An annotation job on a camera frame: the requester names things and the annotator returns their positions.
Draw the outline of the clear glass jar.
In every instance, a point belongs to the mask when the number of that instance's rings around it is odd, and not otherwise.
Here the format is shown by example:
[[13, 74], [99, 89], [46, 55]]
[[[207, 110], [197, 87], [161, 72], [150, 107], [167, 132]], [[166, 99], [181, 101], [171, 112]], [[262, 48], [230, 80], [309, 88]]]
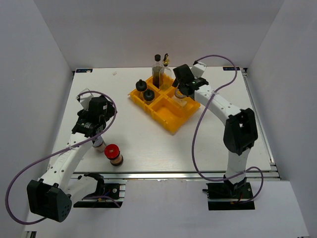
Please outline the clear glass jar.
[[174, 92], [173, 99], [176, 103], [178, 103], [181, 107], [185, 107], [187, 104], [186, 96], [182, 95], [179, 89], [176, 89]]

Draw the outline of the clear oil bottle gold spout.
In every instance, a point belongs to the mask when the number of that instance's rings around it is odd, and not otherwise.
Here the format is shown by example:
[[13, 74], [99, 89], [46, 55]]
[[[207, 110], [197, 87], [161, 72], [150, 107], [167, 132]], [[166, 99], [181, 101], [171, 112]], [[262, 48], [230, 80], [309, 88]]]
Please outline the clear oil bottle gold spout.
[[162, 69], [159, 71], [159, 89], [166, 91], [170, 87], [171, 69], [169, 68], [169, 55], [166, 53], [162, 61]]

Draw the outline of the dark sauce bottle black cap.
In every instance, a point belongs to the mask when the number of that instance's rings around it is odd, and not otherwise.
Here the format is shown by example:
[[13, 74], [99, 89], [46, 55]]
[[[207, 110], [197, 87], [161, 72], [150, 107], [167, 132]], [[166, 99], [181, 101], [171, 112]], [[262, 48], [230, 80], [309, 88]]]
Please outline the dark sauce bottle black cap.
[[162, 69], [161, 56], [159, 54], [155, 55], [155, 63], [152, 67], [152, 77], [153, 77], [153, 85], [159, 89], [159, 72]]

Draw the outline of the black-cap white spice jar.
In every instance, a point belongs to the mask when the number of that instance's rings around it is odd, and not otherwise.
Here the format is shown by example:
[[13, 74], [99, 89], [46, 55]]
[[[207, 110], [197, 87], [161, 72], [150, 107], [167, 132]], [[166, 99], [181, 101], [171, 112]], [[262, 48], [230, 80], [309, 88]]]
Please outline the black-cap white spice jar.
[[155, 93], [152, 89], [147, 89], [143, 92], [144, 103], [150, 105], [155, 99]]

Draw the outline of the red-lid spice jar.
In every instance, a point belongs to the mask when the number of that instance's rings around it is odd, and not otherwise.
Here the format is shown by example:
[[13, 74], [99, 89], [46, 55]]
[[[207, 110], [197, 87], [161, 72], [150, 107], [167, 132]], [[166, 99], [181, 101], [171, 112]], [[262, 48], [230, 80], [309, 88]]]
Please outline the red-lid spice jar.
[[123, 163], [123, 156], [119, 147], [115, 144], [107, 145], [104, 154], [113, 166], [120, 166]]

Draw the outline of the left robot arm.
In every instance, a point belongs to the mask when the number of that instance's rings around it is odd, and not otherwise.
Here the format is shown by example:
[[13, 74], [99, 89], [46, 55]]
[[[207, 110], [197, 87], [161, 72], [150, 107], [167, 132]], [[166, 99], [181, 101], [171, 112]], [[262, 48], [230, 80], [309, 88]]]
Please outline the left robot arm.
[[104, 178], [97, 173], [86, 173], [73, 184], [69, 182], [79, 162], [106, 129], [107, 121], [116, 115], [116, 109], [104, 95], [77, 99], [83, 109], [77, 113], [66, 151], [59, 153], [38, 180], [27, 185], [30, 211], [57, 222], [67, 218], [73, 204], [88, 195], [99, 198], [105, 191]]

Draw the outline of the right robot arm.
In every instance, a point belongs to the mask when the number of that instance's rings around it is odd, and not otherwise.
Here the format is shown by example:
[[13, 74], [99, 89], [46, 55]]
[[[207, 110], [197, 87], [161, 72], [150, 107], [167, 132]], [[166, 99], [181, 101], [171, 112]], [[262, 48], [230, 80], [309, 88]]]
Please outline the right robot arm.
[[224, 125], [223, 143], [228, 150], [228, 163], [223, 176], [223, 190], [228, 197], [234, 198], [246, 184], [247, 158], [258, 139], [255, 113], [250, 108], [235, 106], [213, 89], [202, 77], [206, 68], [202, 63], [174, 68], [172, 86], [183, 96], [204, 105], [204, 110], [212, 112]]

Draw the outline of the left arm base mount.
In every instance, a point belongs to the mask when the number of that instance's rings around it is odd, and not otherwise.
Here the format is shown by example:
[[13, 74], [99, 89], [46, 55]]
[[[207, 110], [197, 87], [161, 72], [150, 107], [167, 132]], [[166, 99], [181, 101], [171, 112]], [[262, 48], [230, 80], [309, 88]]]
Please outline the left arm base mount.
[[82, 200], [73, 204], [74, 208], [120, 208], [125, 196], [125, 184], [122, 182], [108, 181], [97, 173], [85, 173], [81, 178], [91, 178], [97, 181], [97, 188]]

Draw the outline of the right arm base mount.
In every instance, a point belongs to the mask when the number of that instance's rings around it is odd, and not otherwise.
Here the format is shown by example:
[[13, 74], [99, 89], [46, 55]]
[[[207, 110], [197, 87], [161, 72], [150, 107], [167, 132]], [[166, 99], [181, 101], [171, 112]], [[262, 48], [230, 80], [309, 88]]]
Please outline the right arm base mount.
[[246, 202], [253, 197], [249, 182], [234, 193], [224, 183], [207, 183], [202, 191], [207, 195], [210, 211], [255, 210], [254, 201]]

